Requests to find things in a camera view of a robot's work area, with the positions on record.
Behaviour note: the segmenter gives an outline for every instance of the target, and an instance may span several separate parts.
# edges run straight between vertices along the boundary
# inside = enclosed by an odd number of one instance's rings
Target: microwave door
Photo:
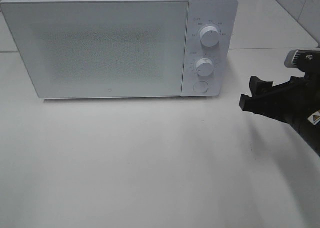
[[[187,1],[1,9],[40,98],[181,96]]]

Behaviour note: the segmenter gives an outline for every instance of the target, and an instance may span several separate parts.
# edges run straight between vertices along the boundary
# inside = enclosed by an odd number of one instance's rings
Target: tile grout line
[[[277,2],[296,22],[298,22],[298,19],[296,19],[296,18],[285,8],[285,6],[284,6],[282,3],[280,3],[279,0],[275,0],[275,2]]]
[[[19,51],[0,51],[0,54],[5,54],[5,53],[19,53]]]
[[[304,1],[303,7],[302,7],[302,9],[301,9],[301,11],[300,11],[300,14],[299,14],[299,17],[298,17],[298,19],[297,19],[297,22],[299,22],[299,20],[300,20],[300,17],[301,17],[301,15],[302,15],[302,12],[304,11],[304,8],[305,8],[305,5],[306,5],[307,1],[308,1],[308,0],[305,0],[305,1]]]
[[[229,48],[229,51],[238,51],[238,50],[297,50],[301,49],[301,47],[272,47],[272,48]]]

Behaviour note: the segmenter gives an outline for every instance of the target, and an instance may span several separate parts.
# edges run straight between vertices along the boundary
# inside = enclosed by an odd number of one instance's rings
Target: white microwave
[[[43,99],[217,96],[237,0],[3,0]]]

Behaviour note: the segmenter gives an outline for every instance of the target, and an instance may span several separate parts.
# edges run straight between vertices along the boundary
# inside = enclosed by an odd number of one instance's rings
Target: timer knob
[[[201,77],[208,77],[214,72],[214,63],[211,59],[202,58],[196,65],[196,72]]]
[[[214,25],[206,26],[200,31],[200,39],[205,47],[214,47],[219,43],[220,31]]]

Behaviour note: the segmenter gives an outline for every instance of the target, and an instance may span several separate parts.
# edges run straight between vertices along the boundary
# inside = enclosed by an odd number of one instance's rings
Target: white tabletop
[[[0,53],[0,227],[318,227],[319,157],[239,107],[250,76],[303,75],[267,48],[231,50],[214,98],[42,100]]]

